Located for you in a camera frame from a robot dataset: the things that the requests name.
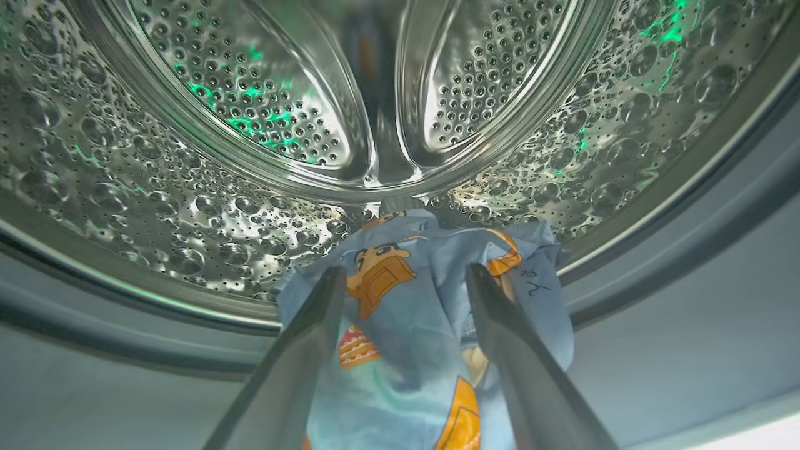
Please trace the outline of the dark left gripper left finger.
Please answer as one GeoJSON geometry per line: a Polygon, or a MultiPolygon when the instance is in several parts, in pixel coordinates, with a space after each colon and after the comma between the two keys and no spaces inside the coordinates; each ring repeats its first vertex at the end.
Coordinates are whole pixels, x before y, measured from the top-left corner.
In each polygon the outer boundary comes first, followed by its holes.
{"type": "Polygon", "coordinates": [[[303,450],[318,376],[338,345],[345,284],[343,267],[325,270],[203,450],[303,450]]]}

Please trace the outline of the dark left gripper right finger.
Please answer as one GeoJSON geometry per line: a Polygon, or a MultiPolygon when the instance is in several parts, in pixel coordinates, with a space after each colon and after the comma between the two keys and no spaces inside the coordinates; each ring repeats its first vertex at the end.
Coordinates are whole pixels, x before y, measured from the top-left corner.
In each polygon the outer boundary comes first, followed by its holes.
{"type": "Polygon", "coordinates": [[[619,450],[486,267],[466,267],[478,342],[497,366],[518,450],[619,450]]]}

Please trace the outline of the blue cartoon print garment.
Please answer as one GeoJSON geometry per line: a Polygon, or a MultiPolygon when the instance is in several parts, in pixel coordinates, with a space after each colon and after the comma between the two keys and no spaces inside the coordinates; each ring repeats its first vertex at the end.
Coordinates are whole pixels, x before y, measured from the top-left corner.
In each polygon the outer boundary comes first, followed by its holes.
{"type": "Polygon", "coordinates": [[[329,267],[346,270],[334,355],[302,450],[516,450],[497,367],[478,344],[466,267],[482,265],[568,369],[574,331],[547,222],[445,229],[422,209],[378,217],[277,285],[287,327],[329,267]]]}

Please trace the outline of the stainless steel perforated drum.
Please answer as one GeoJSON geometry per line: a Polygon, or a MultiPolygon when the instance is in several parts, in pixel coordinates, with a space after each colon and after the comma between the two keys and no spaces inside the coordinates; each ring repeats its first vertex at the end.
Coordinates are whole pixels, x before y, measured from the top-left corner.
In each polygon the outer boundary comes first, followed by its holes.
{"type": "Polygon", "coordinates": [[[577,276],[800,75],[800,0],[0,0],[0,233],[183,314],[418,200],[577,276]]]}

